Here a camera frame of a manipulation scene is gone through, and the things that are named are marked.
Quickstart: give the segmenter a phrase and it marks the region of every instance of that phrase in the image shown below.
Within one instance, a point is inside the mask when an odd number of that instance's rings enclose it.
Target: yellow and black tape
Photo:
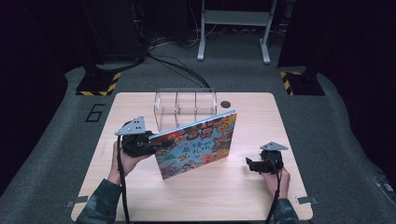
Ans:
[[[302,73],[300,73],[300,72],[288,72],[288,73],[292,73],[294,75],[302,75]],[[285,85],[285,89],[286,89],[286,92],[288,93],[288,95],[293,95],[293,90],[291,89],[291,85],[288,81],[287,73],[281,72],[280,76],[282,77],[283,84]]]
[[[86,95],[86,96],[111,95],[111,93],[114,91],[114,89],[116,89],[117,82],[119,81],[120,76],[121,76],[121,73],[117,73],[113,77],[113,80],[111,81],[111,84],[108,87],[107,91],[76,91],[76,95]]]

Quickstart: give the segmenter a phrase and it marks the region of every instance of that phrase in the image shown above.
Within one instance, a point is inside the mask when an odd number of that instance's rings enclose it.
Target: camouflage sleeve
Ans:
[[[289,199],[279,199],[274,212],[275,224],[296,224],[300,223],[294,208]]]
[[[109,224],[114,223],[117,214],[121,187],[103,179],[88,200],[76,223]]]

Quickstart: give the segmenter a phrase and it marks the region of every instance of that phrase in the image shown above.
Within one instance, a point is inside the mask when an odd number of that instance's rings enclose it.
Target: person's arm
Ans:
[[[268,191],[273,197],[275,197],[275,193],[277,190],[276,175],[262,173],[262,176],[265,179],[265,185],[267,186]],[[279,177],[279,197],[277,199],[276,210],[274,212],[274,222],[275,224],[300,223],[298,216],[288,199],[290,174],[285,168],[283,168],[281,171],[279,171]]]
[[[136,167],[137,163],[150,155],[132,158],[120,152],[125,176]],[[78,224],[110,224],[114,223],[117,205],[121,195],[120,172],[117,162],[117,142],[113,146],[113,160],[107,179],[103,179],[91,198],[88,200],[76,223]]]

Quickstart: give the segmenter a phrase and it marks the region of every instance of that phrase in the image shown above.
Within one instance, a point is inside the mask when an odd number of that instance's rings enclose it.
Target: illustrated cover art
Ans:
[[[152,135],[151,143],[174,141],[170,147],[161,147],[155,153],[163,179],[227,157],[230,153],[235,122],[236,113],[231,110]]]

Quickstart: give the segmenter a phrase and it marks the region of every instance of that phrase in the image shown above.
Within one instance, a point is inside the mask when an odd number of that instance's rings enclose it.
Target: metal stand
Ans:
[[[198,49],[198,61],[204,60],[205,54],[205,24],[234,24],[234,25],[255,25],[265,26],[264,36],[260,38],[262,48],[262,60],[265,64],[270,64],[270,56],[267,48],[268,34],[274,17],[277,0],[273,0],[269,12],[246,12],[246,11],[221,11],[205,10],[205,0],[202,0],[201,11],[201,41]]]

